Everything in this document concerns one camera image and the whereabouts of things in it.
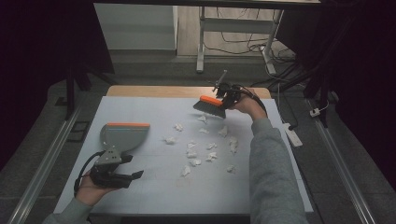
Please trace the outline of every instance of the gray sweatshirt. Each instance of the gray sweatshirt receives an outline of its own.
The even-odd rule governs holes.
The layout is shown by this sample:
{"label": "gray sweatshirt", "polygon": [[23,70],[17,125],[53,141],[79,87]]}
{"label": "gray sweatshirt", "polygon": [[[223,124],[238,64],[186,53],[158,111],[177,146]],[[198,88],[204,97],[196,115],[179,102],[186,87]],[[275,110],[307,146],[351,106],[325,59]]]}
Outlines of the gray sweatshirt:
{"label": "gray sweatshirt", "polygon": [[[303,200],[291,166],[288,149],[269,119],[251,125],[250,222],[254,224],[308,223]],[[59,215],[49,215],[45,224],[86,224],[92,207],[72,199]]]}

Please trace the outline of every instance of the plug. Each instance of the plug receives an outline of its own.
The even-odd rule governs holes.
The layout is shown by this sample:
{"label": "plug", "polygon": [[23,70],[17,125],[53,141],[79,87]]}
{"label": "plug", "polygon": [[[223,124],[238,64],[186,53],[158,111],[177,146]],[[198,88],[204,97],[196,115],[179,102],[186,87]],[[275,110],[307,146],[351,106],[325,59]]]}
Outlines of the plug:
{"label": "plug", "polygon": [[318,108],[316,108],[316,109],[313,109],[313,110],[309,111],[309,114],[310,114],[311,117],[313,118],[313,117],[316,117],[317,115],[319,115],[319,114],[320,114],[320,111],[319,111]]}

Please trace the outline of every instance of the person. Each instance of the person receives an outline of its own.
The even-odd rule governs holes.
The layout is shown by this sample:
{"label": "person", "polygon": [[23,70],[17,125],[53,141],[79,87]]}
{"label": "person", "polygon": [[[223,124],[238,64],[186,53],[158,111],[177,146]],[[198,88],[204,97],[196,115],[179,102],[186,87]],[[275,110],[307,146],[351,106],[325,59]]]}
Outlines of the person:
{"label": "person", "polygon": [[250,115],[250,223],[308,223],[303,199],[280,131],[274,128],[262,107],[243,94],[230,109]]}
{"label": "person", "polygon": [[[291,166],[289,152],[280,131],[252,98],[242,95],[230,109],[250,115],[253,139],[250,143],[250,223],[307,224],[304,204]],[[93,206],[114,189],[96,187],[89,176],[82,179],[75,199],[59,215],[49,215],[45,224],[89,223]]]}
{"label": "person", "polygon": [[101,188],[93,184],[87,172],[81,179],[76,197],[60,214],[50,214],[44,219],[43,224],[88,224],[88,215],[93,207],[107,193],[116,190],[112,188]]}

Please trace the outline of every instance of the power strip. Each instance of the power strip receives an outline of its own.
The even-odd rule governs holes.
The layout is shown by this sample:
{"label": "power strip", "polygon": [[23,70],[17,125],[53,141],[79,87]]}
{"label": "power strip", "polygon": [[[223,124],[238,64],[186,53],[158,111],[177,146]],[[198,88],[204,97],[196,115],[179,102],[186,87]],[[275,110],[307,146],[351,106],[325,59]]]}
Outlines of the power strip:
{"label": "power strip", "polygon": [[289,140],[291,141],[291,144],[294,147],[300,147],[303,145],[301,142],[300,138],[297,136],[297,133],[294,130],[289,130],[289,123],[284,123],[283,127],[285,129],[286,134],[288,135]]}

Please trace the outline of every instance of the white tabletop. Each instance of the white tabletop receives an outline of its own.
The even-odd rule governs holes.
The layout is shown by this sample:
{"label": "white tabletop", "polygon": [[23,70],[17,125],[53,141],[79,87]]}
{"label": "white tabletop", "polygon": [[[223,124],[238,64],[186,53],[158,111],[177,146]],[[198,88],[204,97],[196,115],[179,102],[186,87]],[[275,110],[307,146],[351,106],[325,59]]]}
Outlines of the white tabletop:
{"label": "white tabletop", "polygon": [[[273,126],[281,130],[290,152],[305,211],[312,212],[275,101],[262,101]],[[134,180],[128,189],[107,194],[92,213],[112,216],[249,214],[251,119],[246,114],[227,110],[227,119],[207,115],[207,123],[204,123],[198,120],[203,113],[192,108],[196,102],[194,98],[104,97],[54,213],[62,212],[72,199],[74,181],[83,163],[93,153],[103,150],[99,133],[106,123],[146,122],[150,124],[147,139],[130,151],[133,160],[120,165],[116,171],[117,174],[130,175],[144,170],[143,176]],[[177,123],[183,126],[182,132],[174,128]],[[229,129],[225,138],[218,134],[224,125]],[[209,133],[200,133],[201,128]],[[230,151],[228,144],[231,136],[238,139],[236,154]],[[164,137],[175,137],[177,141],[166,145]],[[202,164],[191,167],[191,173],[182,176],[183,167],[189,165],[186,150],[191,140],[197,144],[193,150],[197,151]],[[218,147],[207,150],[208,143],[216,143]],[[205,161],[210,152],[217,152],[218,158],[212,162]],[[229,165],[235,165],[235,174],[227,172]]]}

